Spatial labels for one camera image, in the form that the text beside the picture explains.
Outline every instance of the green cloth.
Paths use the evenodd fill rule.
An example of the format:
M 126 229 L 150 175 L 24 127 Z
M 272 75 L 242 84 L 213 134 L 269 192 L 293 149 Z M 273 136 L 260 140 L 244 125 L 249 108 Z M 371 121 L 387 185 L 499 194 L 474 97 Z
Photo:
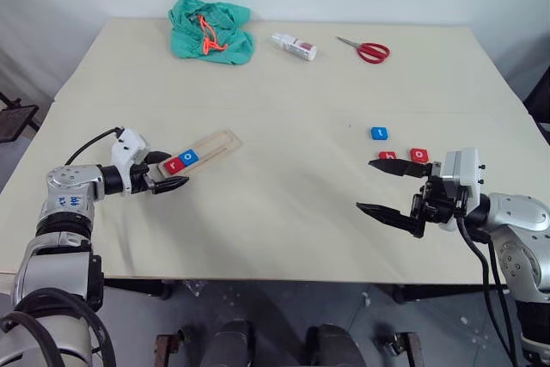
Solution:
M 228 44 L 225 51 L 210 49 L 203 54 L 205 37 L 198 15 L 205 17 L 212 26 L 220 46 Z M 174 26 L 170 48 L 178 58 L 197 58 L 219 64 L 245 64 L 254 53 L 252 35 L 239 30 L 250 19 L 250 9 L 231 3 L 205 3 L 200 0 L 178 0 L 168 17 Z

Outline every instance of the scissor handle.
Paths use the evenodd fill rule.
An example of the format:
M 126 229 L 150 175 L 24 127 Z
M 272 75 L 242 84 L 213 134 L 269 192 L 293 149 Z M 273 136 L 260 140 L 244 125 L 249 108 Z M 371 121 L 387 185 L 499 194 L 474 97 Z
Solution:
M 381 64 L 389 56 L 389 48 L 379 43 L 362 43 L 357 48 L 357 54 L 370 64 Z

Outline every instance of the white label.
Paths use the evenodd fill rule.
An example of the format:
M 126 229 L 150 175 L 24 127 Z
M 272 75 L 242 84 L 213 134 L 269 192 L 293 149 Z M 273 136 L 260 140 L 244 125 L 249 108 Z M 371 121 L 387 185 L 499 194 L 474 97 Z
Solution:
M 296 56 L 299 56 L 302 59 L 308 60 L 309 51 L 302 49 L 300 46 L 296 46 L 291 43 L 284 43 L 283 49 L 285 49 L 287 52 L 290 52 Z
M 83 197 L 78 195 L 58 195 L 56 199 L 56 206 L 61 208 L 82 208 Z

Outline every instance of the red scissors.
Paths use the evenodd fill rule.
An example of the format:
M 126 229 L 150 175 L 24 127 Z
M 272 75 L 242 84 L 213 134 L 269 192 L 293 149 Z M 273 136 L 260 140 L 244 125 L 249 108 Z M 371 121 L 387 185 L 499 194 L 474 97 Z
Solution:
M 339 36 L 336 36 L 336 39 L 355 47 L 357 55 L 370 64 L 381 64 L 389 56 L 389 48 L 379 43 L 355 43 Z

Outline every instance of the white bottle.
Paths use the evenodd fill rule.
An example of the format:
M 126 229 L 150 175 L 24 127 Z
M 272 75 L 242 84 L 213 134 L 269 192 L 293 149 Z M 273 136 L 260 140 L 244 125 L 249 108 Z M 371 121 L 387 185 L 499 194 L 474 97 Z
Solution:
M 281 48 L 302 59 L 313 60 L 317 54 L 317 46 L 299 40 L 289 34 L 272 34 L 272 40 Z

